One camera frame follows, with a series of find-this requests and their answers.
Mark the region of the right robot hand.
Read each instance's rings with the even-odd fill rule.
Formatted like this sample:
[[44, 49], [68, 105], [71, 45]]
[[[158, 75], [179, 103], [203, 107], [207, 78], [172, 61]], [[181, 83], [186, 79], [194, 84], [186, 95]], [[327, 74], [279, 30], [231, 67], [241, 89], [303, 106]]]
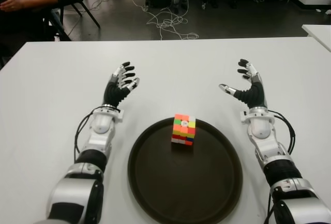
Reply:
[[237, 69], [237, 72], [242, 74], [243, 79], [251, 83], [250, 88], [247, 90], [238, 90], [229, 87], [226, 84], [220, 84], [220, 89], [225, 93], [232, 95], [239, 101], [245, 103], [250, 109], [255, 107], [267, 108], [267, 102], [260, 73], [255, 69], [251, 62], [245, 59], [240, 59], [238, 65], [241, 68]]

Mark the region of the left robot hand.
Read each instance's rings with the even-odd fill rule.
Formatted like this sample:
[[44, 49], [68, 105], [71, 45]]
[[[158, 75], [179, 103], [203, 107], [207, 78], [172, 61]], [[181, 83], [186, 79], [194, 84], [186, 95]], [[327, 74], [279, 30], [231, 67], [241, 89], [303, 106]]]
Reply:
[[112, 73], [104, 91], [103, 104], [117, 108], [138, 87], [140, 79], [136, 77], [134, 69], [131, 62], [124, 62]]

